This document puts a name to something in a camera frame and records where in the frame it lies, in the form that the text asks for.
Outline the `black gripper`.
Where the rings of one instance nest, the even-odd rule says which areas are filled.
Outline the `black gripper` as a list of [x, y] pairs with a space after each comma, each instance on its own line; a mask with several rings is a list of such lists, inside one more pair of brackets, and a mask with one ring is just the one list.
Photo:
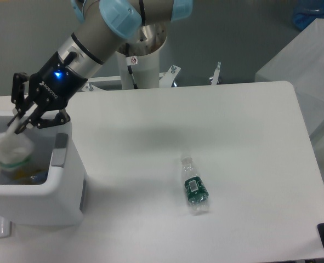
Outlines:
[[[16, 126], [15, 134], [20, 134], [26, 129], [56, 127], [71, 120], [64, 108], [87, 81], [86, 78], [69, 68], [69, 64], [77, 57], [76, 52], [69, 52], [62, 60], [59, 53], [55, 52], [38, 72], [32, 75], [24, 72], [14, 73], [11, 102], [15, 105], [15, 113], [8, 126], [17, 118], [22, 119], [34, 103], [39, 106]], [[29, 93], [25, 97], [27, 82], [29, 82]], [[52, 119], [42, 118], [46, 111], [53, 110], [59, 110], [59, 112]]]

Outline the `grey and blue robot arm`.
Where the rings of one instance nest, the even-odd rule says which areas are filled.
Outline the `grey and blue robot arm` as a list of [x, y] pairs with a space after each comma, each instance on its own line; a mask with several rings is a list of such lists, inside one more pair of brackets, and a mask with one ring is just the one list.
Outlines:
[[13, 75], [14, 117], [8, 126], [26, 129], [68, 123], [69, 100], [142, 26], [189, 17], [193, 1], [71, 1], [80, 26], [38, 72]]

